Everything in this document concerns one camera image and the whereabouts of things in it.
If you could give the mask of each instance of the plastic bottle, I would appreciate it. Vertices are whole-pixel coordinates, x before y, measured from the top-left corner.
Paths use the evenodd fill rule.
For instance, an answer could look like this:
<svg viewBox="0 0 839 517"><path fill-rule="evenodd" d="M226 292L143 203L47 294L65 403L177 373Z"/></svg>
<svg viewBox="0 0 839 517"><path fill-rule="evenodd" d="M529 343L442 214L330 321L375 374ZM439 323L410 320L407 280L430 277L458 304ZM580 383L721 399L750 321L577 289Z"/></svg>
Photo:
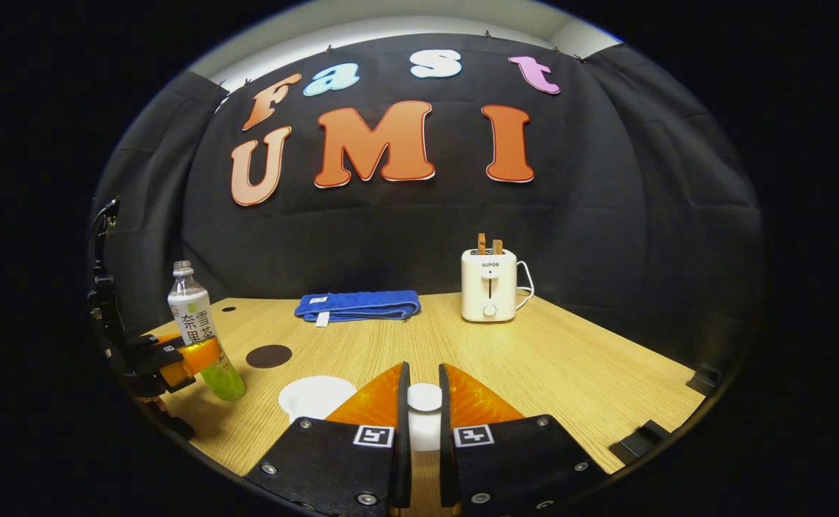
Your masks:
<svg viewBox="0 0 839 517"><path fill-rule="evenodd" d="M193 269L189 261L174 262L174 287L167 295L167 304L174 313L174 320L180 329L180 335L187 345L198 343L215 335L215 322L209 308L209 292L192 278ZM244 380L235 371L231 360L225 354L225 348L218 360L202 369L202 378L209 385L216 397L222 400L236 400L244 395Z"/></svg>

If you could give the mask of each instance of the round dark circle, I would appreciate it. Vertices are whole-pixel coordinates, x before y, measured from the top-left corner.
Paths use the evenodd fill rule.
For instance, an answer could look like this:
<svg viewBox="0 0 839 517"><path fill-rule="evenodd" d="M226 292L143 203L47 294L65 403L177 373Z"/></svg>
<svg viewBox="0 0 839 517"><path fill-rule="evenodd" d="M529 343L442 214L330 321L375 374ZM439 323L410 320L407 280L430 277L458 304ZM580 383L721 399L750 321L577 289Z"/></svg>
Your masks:
<svg viewBox="0 0 839 517"><path fill-rule="evenodd" d="M246 361L254 368L275 368L291 359L291 349L282 345L266 345L250 350Z"/></svg>

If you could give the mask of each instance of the black cloth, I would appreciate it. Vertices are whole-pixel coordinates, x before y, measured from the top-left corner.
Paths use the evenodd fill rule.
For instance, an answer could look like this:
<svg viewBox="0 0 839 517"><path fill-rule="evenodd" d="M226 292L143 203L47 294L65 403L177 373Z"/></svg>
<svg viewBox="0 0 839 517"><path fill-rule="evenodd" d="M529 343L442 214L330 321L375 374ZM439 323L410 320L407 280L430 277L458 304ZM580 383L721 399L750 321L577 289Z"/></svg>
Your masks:
<svg viewBox="0 0 839 517"><path fill-rule="evenodd" d="M424 49L461 53L461 72L415 78L409 56ZM518 55L547 65L560 94L528 85L508 62ZM301 94L315 73L342 62L359 65L359 82ZM292 73L301 73L301 82L273 105L271 117L241 131L253 96ZM223 95L210 83L200 92L208 94L193 108L214 109ZM351 107L373 128L399 101L432 105L425 135L435 177L390 182L376 173L361 181L346 161L350 183L317 189L324 145L318 117ZM399 36L267 73L232 92L210 119L193 109L192 120L181 121L176 117L189 117L187 108L173 109L168 124L163 102L156 98L124 141L154 150L163 139L179 149L150 160L121 145L98 196L100 202L118 193L123 210L141 207L128 218L121 213L123 235L108 242L131 330L170 318L166 297L175 259L193 262L213 301L457 292L459 255L485 232L527 261L539 297L688 366L722 366L733 345L747 338L763 274L754 191L697 99L632 49L616 46L579 62L508 40ZM486 177L492 129L481 108L487 104L530 115L530 183ZM231 196L231 151L261 141L250 166L256 184L265 169L262 138L282 126L292 131L276 191L261 204L239 206Z"/></svg>
<svg viewBox="0 0 839 517"><path fill-rule="evenodd" d="M172 317L167 292L173 285L173 262L183 255L179 232L189 165L202 132L227 94L198 73L180 73L135 118L100 177L90 219L120 196L104 261L116 282L123 324L130 334L146 332Z"/></svg>

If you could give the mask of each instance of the blue towel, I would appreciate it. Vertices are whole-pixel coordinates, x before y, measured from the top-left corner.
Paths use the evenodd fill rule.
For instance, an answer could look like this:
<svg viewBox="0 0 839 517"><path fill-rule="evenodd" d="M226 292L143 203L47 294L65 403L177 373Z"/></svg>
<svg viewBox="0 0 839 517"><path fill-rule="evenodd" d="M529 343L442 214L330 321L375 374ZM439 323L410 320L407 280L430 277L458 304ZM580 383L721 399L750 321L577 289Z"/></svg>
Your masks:
<svg viewBox="0 0 839 517"><path fill-rule="evenodd" d="M304 321L317 321L317 315L322 312L330 313L331 322L406 320L420 308L416 291L325 292L305 294L295 308L295 315Z"/></svg>

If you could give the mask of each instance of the screw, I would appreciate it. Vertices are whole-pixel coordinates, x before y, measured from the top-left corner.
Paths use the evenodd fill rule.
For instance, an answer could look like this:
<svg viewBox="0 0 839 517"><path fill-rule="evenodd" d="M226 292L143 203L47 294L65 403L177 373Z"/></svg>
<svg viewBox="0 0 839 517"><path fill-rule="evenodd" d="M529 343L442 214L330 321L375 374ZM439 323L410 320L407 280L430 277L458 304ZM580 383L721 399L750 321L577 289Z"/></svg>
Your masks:
<svg viewBox="0 0 839 517"><path fill-rule="evenodd" d="M374 506L375 504L378 504L378 498L372 496L371 494L359 494L357 495L356 500L365 506Z"/></svg>

